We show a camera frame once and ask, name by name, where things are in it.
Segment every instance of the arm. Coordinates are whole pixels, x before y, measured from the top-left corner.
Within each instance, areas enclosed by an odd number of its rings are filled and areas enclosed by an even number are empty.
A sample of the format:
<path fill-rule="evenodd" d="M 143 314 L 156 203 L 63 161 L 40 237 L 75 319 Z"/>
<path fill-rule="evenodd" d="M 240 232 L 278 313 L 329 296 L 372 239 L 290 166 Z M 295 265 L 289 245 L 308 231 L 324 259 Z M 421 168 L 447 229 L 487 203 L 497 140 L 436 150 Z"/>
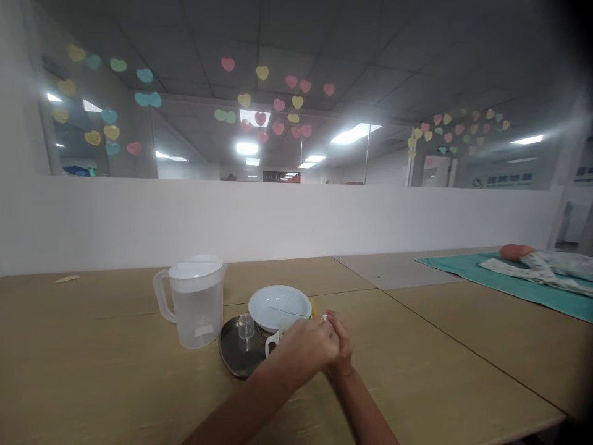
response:
<path fill-rule="evenodd" d="M 327 311 L 327 320 L 340 340 L 338 359 L 328 366 L 328 374 L 356 431 L 358 441 L 362 445 L 399 445 L 360 374 L 352 367 L 352 344 L 346 322 L 334 311 Z"/>
<path fill-rule="evenodd" d="M 183 445 L 247 443 L 298 388 L 337 355 L 338 339 L 330 323 L 321 317 L 297 321 L 239 391 L 210 414 Z M 258 406 L 249 406 L 252 402 Z"/>

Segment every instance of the plastic pitcher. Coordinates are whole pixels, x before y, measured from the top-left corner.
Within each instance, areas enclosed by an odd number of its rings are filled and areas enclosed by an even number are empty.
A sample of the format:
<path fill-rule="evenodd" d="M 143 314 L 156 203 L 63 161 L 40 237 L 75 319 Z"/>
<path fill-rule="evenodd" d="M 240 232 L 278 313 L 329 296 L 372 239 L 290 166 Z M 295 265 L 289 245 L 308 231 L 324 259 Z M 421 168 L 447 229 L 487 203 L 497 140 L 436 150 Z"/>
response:
<path fill-rule="evenodd" d="M 154 291 L 164 318 L 177 323 L 179 342 L 199 349 L 214 341 L 222 329 L 222 285 L 227 265 L 214 255 L 180 261 L 153 278 Z M 167 306 L 162 279 L 169 277 L 173 309 Z"/>

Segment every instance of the ceiling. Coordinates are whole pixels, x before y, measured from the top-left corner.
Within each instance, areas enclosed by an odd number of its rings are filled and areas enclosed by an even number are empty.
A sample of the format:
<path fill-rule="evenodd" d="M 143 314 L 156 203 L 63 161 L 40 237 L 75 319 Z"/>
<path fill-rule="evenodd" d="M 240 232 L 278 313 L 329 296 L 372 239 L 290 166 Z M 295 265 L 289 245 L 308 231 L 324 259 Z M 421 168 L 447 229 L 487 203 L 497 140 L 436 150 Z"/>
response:
<path fill-rule="evenodd" d="M 249 93 L 251 108 L 261 111 L 273 111 L 276 98 L 289 105 L 301 95 L 298 125 L 313 128 L 304 153 L 321 150 L 328 166 L 338 166 L 366 155 L 366 140 L 348 151 L 328 144 L 359 122 L 383 125 L 372 134 L 369 157 L 406 147 L 411 126 L 454 109 L 494 107 L 511 119 L 511 134 L 545 126 L 568 63 L 538 2 L 527 0 L 38 3 L 104 61 L 149 67 L 150 90 L 191 96 L 164 94 L 159 112 L 208 161 L 222 163 L 238 160 L 233 149 L 219 147 L 246 135 L 213 114 L 217 104 L 238 106 L 239 94 Z M 231 73 L 222 57 L 235 60 Z M 270 69 L 265 82 L 255 76 L 263 65 Z M 135 69 L 117 75 L 130 89 L 146 89 Z M 311 91 L 291 90 L 287 75 L 308 79 Z M 323 92 L 326 82 L 335 85 L 331 97 Z M 274 113 L 271 121 L 286 129 L 279 137 L 269 132 L 263 162 L 297 161 L 300 139 L 285 115 Z"/>

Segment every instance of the pitcher handle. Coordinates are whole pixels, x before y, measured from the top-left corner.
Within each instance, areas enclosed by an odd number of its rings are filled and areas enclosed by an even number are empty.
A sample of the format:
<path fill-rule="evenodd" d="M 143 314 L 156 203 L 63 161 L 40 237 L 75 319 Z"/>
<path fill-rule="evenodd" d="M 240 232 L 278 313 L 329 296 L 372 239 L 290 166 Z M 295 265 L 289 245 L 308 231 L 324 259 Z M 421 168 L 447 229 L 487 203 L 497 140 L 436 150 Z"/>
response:
<path fill-rule="evenodd" d="M 168 270 L 162 270 L 157 273 L 153 278 L 154 293 L 156 294 L 156 301 L 159 304 L 161 315 L 169 321 L 175 323 L 175 314 L 171 312 L 169 306 L 167 306 L 167 297 L 165 296 L 165 288 L 162 285 L 162 279 L 169 276 Z"/>

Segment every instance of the table surface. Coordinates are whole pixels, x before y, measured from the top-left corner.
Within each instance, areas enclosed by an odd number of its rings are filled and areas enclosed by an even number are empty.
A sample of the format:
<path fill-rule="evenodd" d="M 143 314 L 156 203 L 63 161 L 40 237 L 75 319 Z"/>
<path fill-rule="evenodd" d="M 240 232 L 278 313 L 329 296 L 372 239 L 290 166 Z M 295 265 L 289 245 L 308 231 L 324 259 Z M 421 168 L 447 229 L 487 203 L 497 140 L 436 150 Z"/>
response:
<path fill-rule="evenodd" d="M 505 443 L 564 419 L 386 293 L 353 289 L 372 285 L 337 262 L 281 263 L 229 265 L 225 319 L 247 311 L 237 301 L 252 289 L 278 282 L 317 295 L 319 310 L 342 312 L 355 366 L 402 444 Z M 181 347 L 175 325 L 158 313 L 157 270 L 78 273 L 60 284 L 53 282 L 68 274 L 0 279 L 0 443 L 176 444 L 241 384 L 217 341 Z M 322 375 L 254 440 L 332 441 L 353 438 Z"/>
<path fill-rule="evenodd" d="M 593 325 L 469 281 L 387 293 L 573 418 L 591 382 Z"/>

